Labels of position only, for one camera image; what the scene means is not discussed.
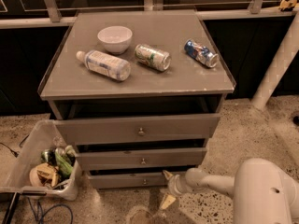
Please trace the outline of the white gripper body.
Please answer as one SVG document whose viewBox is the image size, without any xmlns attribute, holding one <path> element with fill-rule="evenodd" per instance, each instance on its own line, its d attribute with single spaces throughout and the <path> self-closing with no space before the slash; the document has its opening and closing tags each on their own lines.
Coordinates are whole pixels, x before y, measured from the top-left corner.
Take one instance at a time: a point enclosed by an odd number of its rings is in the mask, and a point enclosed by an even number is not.
<svg viewBox="0 0 299 224">
<path fill-rule="evenodd" d="M 168 180 L 168 191 L 175 197 L 188 192 L 188 185 L 184 175 L 172 175 Z"/>
</svg>

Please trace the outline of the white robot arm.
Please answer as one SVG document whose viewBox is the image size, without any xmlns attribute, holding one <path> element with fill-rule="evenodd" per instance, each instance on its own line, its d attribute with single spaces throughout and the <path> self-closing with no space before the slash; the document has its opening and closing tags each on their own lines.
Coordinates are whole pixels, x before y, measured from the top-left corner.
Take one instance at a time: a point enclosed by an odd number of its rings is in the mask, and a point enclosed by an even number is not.
<svg viewBox="0 0 299 224">
<path fill-rule="evenodd" d="M 299 220 L 299 183 L 271 161 L 248 159 L 235 176 L 211 175 L 200 167 L 182 175 L 166 170 L 163 174 L 167 190 L 162 210 L 179 196 L 211 189 L 233 200 L 233 224 L 292 224 Z"/>
</svg>

